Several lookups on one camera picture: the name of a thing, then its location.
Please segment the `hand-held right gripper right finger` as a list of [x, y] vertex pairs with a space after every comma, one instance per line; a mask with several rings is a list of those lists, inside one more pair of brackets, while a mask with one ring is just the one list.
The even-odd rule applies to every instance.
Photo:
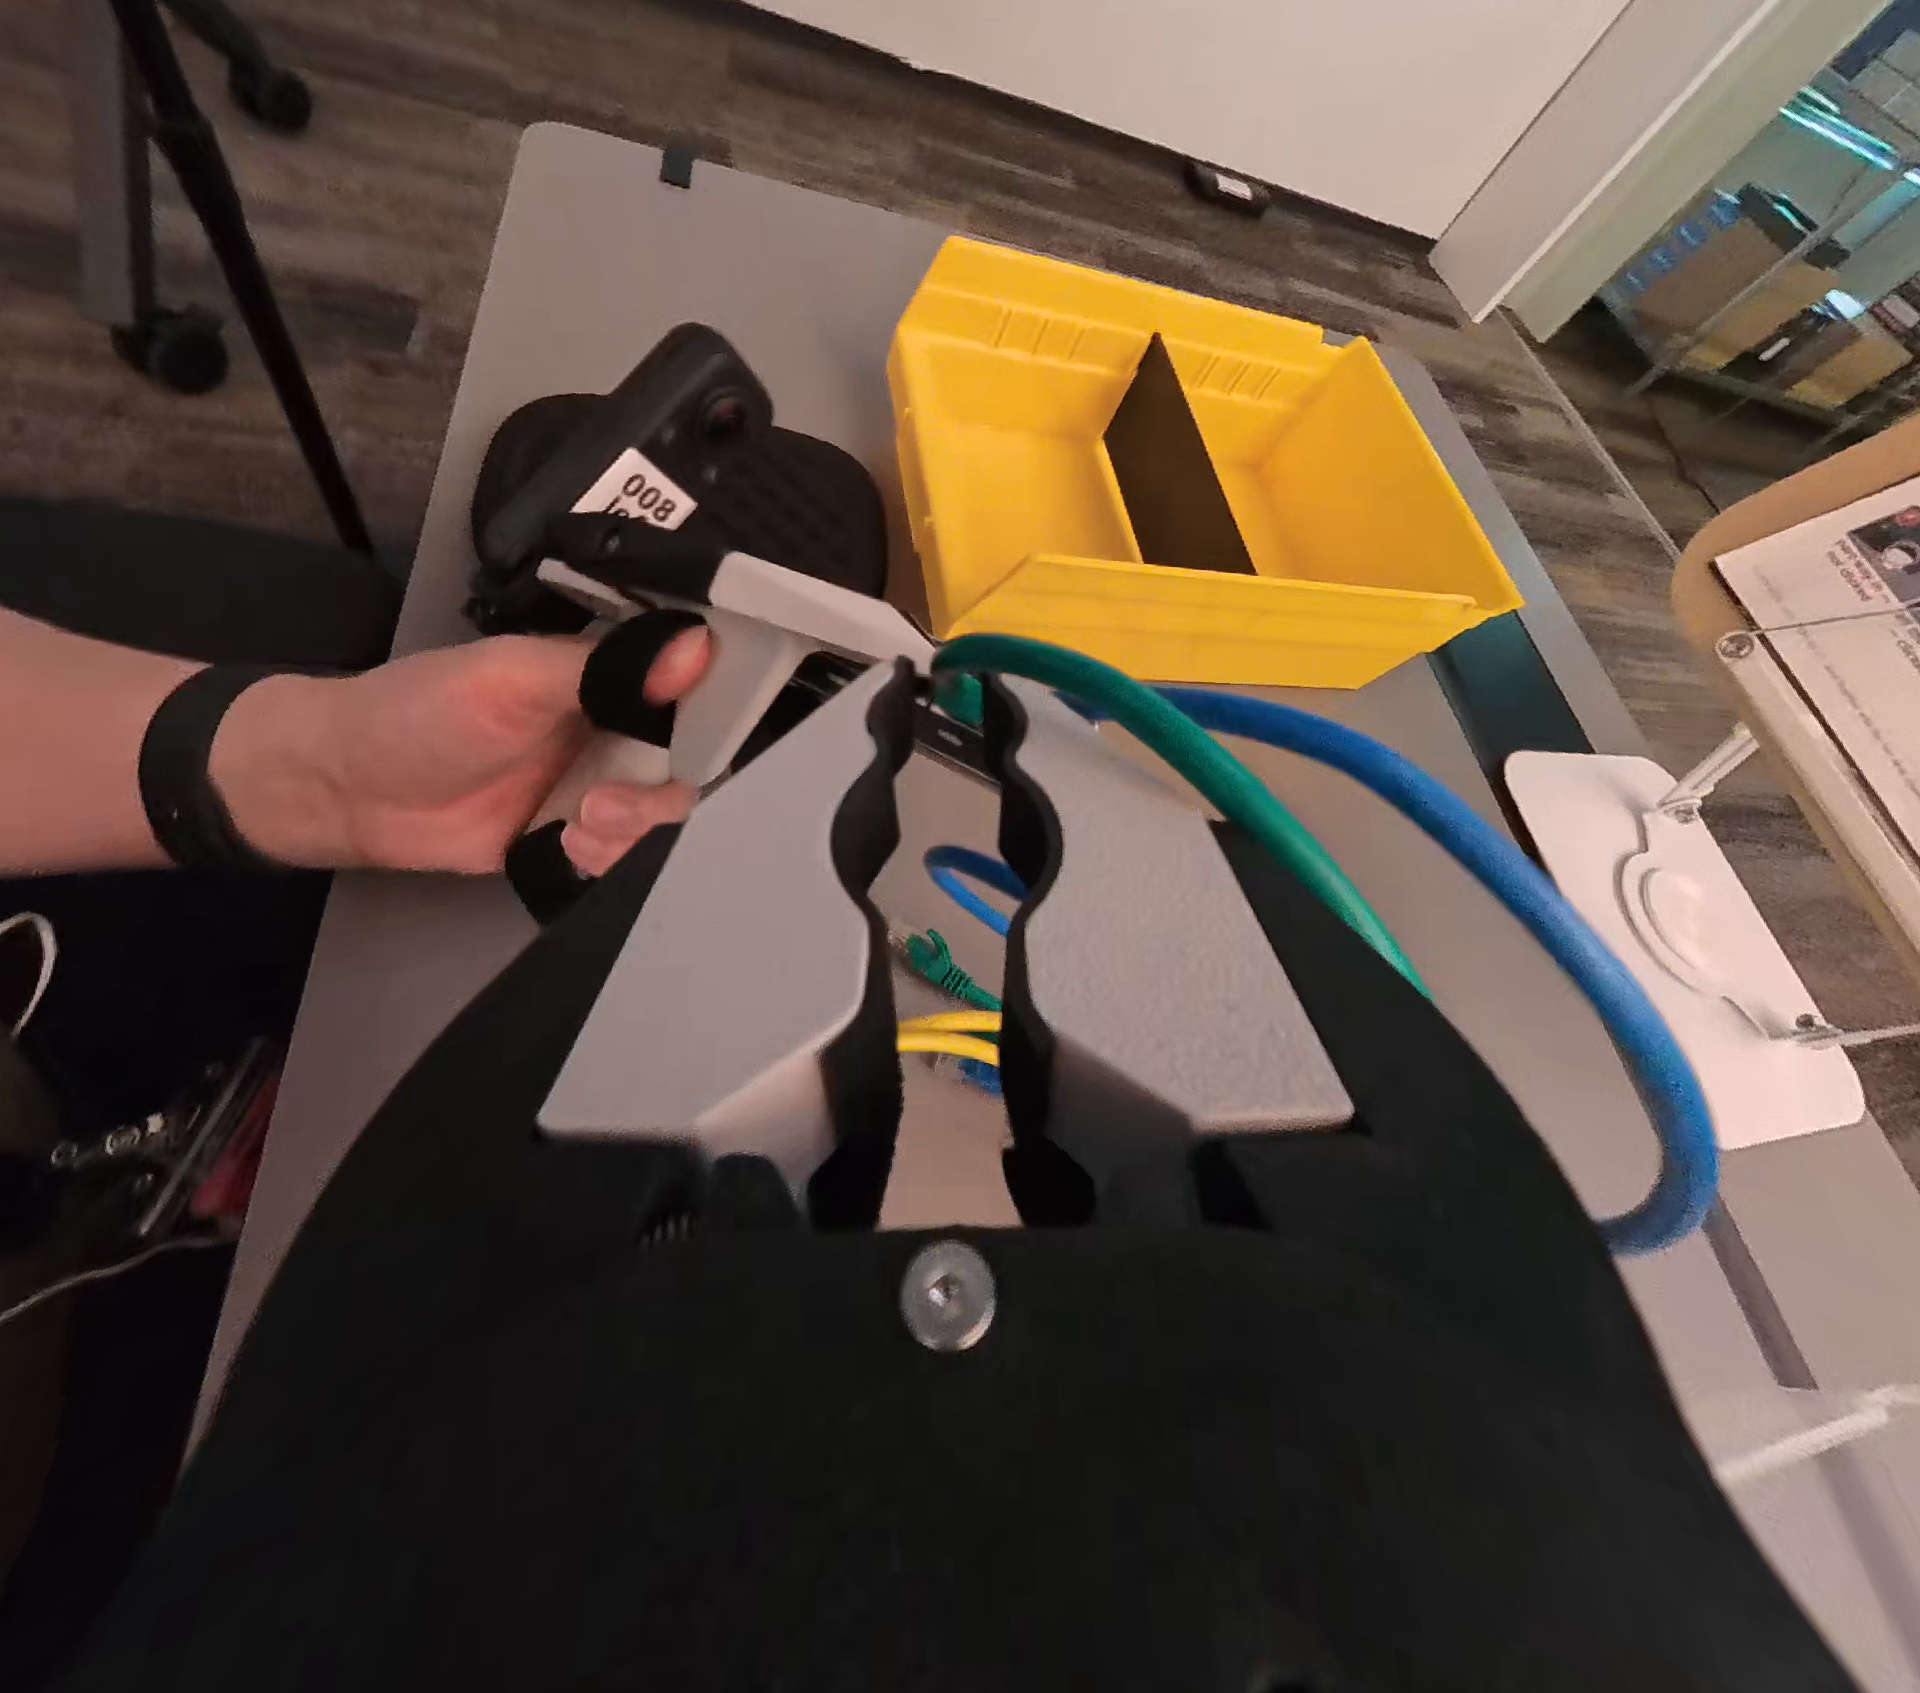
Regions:
[[1002, 1155], [1020, 1222], [1089, 1222], [1203, 1146], [1344, 1131], [1353, 1104], [1214, 820], [1028, 678], [990, 683]]

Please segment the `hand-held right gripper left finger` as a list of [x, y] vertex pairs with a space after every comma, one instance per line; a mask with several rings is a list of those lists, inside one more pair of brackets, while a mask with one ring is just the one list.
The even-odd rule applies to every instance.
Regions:
[[917, 673], [879, 663], [682, 825], [537, 1113], [557, 1142], [767, 1161], [874, 1227], [901, 1115], [872, 889], [900, 844]]

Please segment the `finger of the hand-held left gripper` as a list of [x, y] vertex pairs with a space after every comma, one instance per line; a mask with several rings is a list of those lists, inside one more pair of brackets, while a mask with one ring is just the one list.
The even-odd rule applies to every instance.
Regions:
[[717, 558], [705, 592], [705, 681], [760, 659], [745, 645], [750, 624], [796, 637], [803, 650], [825, 648], [867, 664], [903, 659], [920, 675], [931, 671], [935, 646], [883, 598], [737, 550]]

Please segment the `black network splitter box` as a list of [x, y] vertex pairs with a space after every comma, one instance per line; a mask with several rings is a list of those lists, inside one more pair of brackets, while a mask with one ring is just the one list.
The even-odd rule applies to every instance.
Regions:
[[[867, 667], [846, 655], [821, 650], [801, 661], [789, 684], [809, 701], [824, 702], [861, 676]], [[917, 686], [914, 704], [914, 742], [917, 752], [945, 768], [964, 773], [988, 787], [995, 784], [988, 747], [977, 726], [957, 720], [938, 704], [928, 683]]]

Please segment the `person's left hand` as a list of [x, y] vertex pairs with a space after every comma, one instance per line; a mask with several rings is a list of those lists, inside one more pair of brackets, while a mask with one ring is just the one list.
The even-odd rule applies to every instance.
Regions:
[[352, 676], [263, 678], [221, 716], [210, 789], [274, 864], [501, 870], [594, 741], [588, 653], [497, 637]]

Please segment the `black mesh pad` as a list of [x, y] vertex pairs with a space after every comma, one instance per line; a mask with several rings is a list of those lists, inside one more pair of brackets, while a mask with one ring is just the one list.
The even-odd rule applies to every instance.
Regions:
[[584, 604], [559, 598], [542, 565], [627, 592], [661, 575], [668, 595], [693, 596], [729, 550], [882, 596], [886, 529], [869, 472], [773, 424], [740, 383], [551, 394], [488, 445], [461, 611], [485, 634], [571, 630]]

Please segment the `black bin divider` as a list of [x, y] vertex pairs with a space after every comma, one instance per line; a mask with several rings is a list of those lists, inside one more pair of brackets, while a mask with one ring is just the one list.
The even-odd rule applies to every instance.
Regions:
[[1159, 335], [1101, 435], [1119, 504], [1141, 565], [1215, 577], [1253, 577], [1234, 507]]

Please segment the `white mounting plate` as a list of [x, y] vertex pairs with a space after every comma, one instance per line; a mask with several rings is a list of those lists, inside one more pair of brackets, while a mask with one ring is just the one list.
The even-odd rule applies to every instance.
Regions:
[[1515, 752], [1503, 784], [1533, 848], [1666, 1020], [1726, 1153], [1857, 1124], [1859, 1076], [1673, 777], [1615, 755]]

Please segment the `yellow plastic bin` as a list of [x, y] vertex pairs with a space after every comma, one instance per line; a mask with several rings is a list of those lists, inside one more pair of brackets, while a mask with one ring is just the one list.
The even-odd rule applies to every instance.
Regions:
[[[1159, 335], [1253, 577], [1141, 565], [1101, 435]], [[931, 634], [1140, 681], [1357, 691], [1521, 604], [1373, 346], [947, 241], [886, 378]]]

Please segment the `black wristband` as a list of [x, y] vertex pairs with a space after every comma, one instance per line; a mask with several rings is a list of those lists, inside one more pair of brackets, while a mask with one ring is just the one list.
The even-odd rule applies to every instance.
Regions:
[[207, 664], [186, 673], [158, 701], [135, 755], [137, 798], [164, 859], [195, 873], [282, 873], [256, 848], [214, 784], [214, 741], [232, 707], [258, 684], [310, 676], [300, 668]]

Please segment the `wooden sheet board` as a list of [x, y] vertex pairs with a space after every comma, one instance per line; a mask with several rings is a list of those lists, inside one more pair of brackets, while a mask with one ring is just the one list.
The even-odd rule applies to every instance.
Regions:
[[1773, 653], [1733, 655], [1726, 643], [1757, 640], [1759, 629], [1717, 561], [1773, 535], [1823, 522], [1835, 510], [1882, 495], [1917, 468], [1917, 422], [1908, 416], [1859, 445], [1775, 480], [1709, 521], [1683, 548], [1670, 581], [1670, 604], [1692, 650], [1715, 675], [1730, 713], [1788, 787], [1823, 851], [1837, 863], [1909, 974], [1917, 969], [1916, 851], [1867, 806], [1857, 770], [1819, 728]]

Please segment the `printed instruction sheet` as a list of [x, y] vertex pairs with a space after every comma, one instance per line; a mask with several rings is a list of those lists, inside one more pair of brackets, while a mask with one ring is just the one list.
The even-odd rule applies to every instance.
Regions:
[[1717, 561], [1889, 827], [1917, 842], [1917, 479]]

